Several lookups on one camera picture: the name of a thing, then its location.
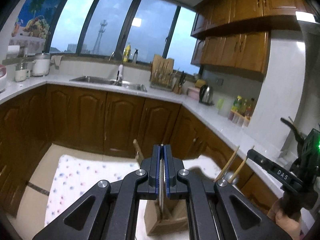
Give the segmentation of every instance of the windowsill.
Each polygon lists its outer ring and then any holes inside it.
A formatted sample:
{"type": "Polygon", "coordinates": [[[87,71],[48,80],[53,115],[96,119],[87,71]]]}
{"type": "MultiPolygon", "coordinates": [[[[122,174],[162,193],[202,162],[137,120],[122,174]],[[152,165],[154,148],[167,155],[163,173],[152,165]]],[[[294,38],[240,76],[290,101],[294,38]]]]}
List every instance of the windowsill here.
{"type": "MultiPolygon", "coordinates": [[[[121,60],[115,60],[111,59],[109,60],[109,56],[100,56],[100,55],[80,55],[77,54],[67,54],[67,53],[55,53],[51,54],[51,56],[62,56],[61,61],[82,61],[82,62],[95,62],[95,63],[102,63],[102,64],[112,64],[112,65],[119,65],[121,63],[121,60]]],[[[35,59],[34,56],[30,57],[24,57],[24,58],[10,58],[10,59],[4,59],[2,61],[2,65],[8,66],[13,65],[21,62],[23,60],[24,62],[32,62],[35,59]]],[[[134,64],[132,62],[124,62],[124,66],[126,67],[132,67],[136,69],[146,70],[150,71],[150,63],[145,62],[139,62],[134,64]]],[[[195,79],[192,75],[187,74],[186,75],[186,81],[195,83],[195,79]]]]}

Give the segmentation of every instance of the kitchen sink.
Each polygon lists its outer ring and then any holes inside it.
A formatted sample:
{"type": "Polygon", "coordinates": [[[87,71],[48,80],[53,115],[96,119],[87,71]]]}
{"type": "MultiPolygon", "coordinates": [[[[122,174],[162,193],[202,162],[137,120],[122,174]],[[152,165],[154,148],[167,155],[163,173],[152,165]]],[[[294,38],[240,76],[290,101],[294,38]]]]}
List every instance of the kitchen sink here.
{"type": "Polygon", "coordinates": [[[83,76],[83,77],[70,79],[70,81],[113,85],[113,86],[128,88],[131,90],[147,92],[146,87],[143,84],[136,84],[136,83],[127,82],[127,81],[118,82],[115,79],[105,79],[105,78],[99,78],[99,77],[83,76]]]}

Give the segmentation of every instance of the faucet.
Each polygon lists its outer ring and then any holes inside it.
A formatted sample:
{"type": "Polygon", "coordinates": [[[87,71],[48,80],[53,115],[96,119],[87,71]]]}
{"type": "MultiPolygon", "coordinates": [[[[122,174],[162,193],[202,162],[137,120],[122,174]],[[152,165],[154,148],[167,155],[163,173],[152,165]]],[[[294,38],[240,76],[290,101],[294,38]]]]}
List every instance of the faucet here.
{"type": "Polygon", "coordinates": [[[115,52],[118,52],[121,57],[122,57],[122,60],[121,60],[121,64],[119,65],[119,68],[118,68],[118,73],[117,73],[117,78],[116,78],[116,81],[114,83],[114,85],[118,85],[118,84],[121,84],[122,83],[122,71],[123,71],[123,61],[124,61],[124,56],[121,52],[119,51],[114,51],[111,53],[111,56],[109,58],[109,61],[111,60],[111,57],[115,55],[115,52]]]}

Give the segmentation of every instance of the white appliance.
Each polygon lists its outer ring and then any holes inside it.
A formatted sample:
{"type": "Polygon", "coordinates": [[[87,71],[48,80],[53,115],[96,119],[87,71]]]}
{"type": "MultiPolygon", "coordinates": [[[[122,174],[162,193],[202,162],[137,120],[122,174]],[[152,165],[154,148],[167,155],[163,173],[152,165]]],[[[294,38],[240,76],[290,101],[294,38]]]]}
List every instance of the white appliance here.
{"type": "Polygon", "coordinates": [[[14,80],[21,82],[30,77],[30,70],[27,68],[28,62],[20,62],[16,65],[14,80]]]}
{"type": "Polygon", "coordinates": [[[7,84],[7,68],[0,65],[0,93],[4,91],[7,84]]]}
{"type": "Polygon", "coordinates": [[[49,74],[50,54],[38,53],[35,55],[34,65],[32,68],[33,76],[44,76],[49,74]]]}

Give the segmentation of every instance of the metal screw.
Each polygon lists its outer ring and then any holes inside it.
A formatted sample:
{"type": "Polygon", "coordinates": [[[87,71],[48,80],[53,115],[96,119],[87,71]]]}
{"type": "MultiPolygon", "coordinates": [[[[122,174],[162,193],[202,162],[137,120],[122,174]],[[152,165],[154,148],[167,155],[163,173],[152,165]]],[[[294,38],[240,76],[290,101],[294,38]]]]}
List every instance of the metal screw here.
{"type": "Polygon", "coordinates": [[[108,182],[105,179],[98,182],[98,187],[104,188],[106,186],[108,186],[108,182]]]}
{"type": "Polygon", "coordinates": [[[186,169],[182,169],[182,170],[179,171],[179,174],[180,174],[181,176],[187,176],[187,175],[189,174],[189,171],[186,170],[186,169]]]}
{"type": "Polygon", "coordinates": [[[143,176],[144,174],[146,174],[146,171],[143,170],[143,169],[140,169],[140,170],[137,170],[137,171],[136,171],[136,174],[137,174],[138,176],[143,176]]]}
{"type": "Polygon", "coordinates": [[[220,187],[225,187],[228,184],[228,182],[225,179],[218,179],[217,183],[220,187]]]}

